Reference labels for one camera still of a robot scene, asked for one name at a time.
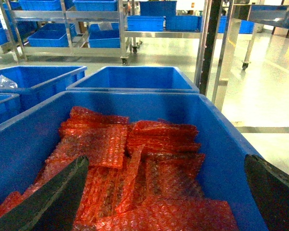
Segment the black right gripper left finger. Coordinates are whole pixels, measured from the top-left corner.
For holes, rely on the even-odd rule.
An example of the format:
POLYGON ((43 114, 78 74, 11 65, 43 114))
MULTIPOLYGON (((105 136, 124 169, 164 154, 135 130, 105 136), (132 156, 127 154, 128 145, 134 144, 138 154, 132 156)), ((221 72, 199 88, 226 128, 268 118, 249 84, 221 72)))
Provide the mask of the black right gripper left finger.
POLYGON ((0 218, 0 231, 70 231, 81 202, 89 160, 78 157, 0 218))

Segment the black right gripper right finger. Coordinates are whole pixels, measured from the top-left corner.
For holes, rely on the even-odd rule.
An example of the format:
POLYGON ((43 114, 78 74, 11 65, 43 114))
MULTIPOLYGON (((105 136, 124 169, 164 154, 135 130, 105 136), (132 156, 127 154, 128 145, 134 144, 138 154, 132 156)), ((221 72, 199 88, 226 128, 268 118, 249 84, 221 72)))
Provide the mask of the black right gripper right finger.
POLYGON ((270 231, 289 231, 289 174, 255 154, 245 156, 247 182, 270 231))

